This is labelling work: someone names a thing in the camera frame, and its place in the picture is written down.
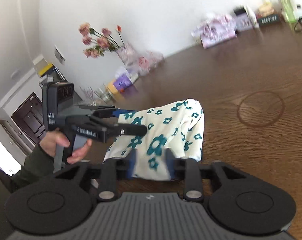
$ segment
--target gray ribbed surface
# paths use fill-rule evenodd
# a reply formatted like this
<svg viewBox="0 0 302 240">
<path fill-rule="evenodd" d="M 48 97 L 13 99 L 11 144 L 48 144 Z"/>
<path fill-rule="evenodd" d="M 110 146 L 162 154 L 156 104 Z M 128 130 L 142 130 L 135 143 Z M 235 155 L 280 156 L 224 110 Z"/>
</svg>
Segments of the gray ribbed surface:
<svg viewBox="0 0 302 240">
<path fill-rule="evenodd" d="M 112 203 L 99 204 L 91 217 L 77 228 L 54 236 L 29 236 L 14 232 L 9 240 L 292 240 L 287 233 L 248 237 L 215 224 L 197 203 L 181 200 L 176 193 L 123 193 Z"/>
</svg>

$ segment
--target door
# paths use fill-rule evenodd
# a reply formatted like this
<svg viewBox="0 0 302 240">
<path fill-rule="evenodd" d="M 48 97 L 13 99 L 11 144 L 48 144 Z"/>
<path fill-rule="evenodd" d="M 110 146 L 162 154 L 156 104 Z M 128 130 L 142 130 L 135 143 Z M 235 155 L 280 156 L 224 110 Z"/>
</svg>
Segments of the door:
<svg viewBox="0 0 302 240">
<path fill-rule="evenodd" d="M 35 144 L 46 135 L 42 118 L 42 103 L 35 93 L 32 93 L 19 106 L 11 118 Z"/>
</svg>

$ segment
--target pink tissue package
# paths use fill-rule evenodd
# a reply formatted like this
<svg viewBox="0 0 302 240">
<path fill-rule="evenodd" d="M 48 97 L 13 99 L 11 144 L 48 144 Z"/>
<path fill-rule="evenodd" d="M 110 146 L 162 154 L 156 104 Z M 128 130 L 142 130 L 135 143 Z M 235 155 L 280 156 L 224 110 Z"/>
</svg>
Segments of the pink tissue package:
<svg viewBox="0 0 302 240">
<path fill-rule="evenodd" d="M 236 37 L 236 22 L 230 15 L 214 16 L 203 21 L 191 34 L 201 37 L 204 48 Z"/>
</svg>

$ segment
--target black circular joint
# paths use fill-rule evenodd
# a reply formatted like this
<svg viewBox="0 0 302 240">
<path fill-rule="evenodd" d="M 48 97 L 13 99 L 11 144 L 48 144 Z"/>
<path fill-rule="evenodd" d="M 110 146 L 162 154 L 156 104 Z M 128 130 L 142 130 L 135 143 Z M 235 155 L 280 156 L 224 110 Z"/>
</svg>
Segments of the black circular joint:
<svg viewBox="0 0 302 240">
<path fill-rule="evenodd" d="M 239 208 L 250 213 L 264 213 L 273 206 L 272 198 L 261 192 L 244 192 L 236 198 Z"/>
<path fill-rule="evenodd" d="M 29 198 L 27 206 L 36 213 L 53 213 L 64 206 L 64 197 L 56 192 L 40 192 Z"/>
<path fill-rule="evenodd" d="M 14 192 L 5 213 L 20 231 L 33 235 L 53 235 L 83 222 L 92 208 L 91 198 L 70 180 L 49 179 Z"/>
<path fill-rule="evenodd" d="M 287 192 L 262 180 L 231 180 L 213 193 L 208 207 L 222 226 L 250 236 L 278 233 L 296 212 Z"/>
</svg>

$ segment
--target white cloth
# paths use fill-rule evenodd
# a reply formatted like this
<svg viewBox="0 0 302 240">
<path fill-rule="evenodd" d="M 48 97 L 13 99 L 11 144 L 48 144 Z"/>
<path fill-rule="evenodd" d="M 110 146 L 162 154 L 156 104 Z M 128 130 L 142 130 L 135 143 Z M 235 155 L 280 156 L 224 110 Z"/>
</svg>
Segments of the white cloth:
<svg viewBox="0 0 302 240">
<path fill-rule="evenodd" d="M 137 155 L 133 177 L 170 179 L 164 148 L 170 148 L 177 158 L 201 160 L 204 115 L 200 103 L 194 99 L 121 114 L 118 122 L 144 124 L 148 127 L 144 137 L 123 135 L 116 138 L 104 157 L 104 160 L 126 157 L 135 148 Z"/>
</svg>

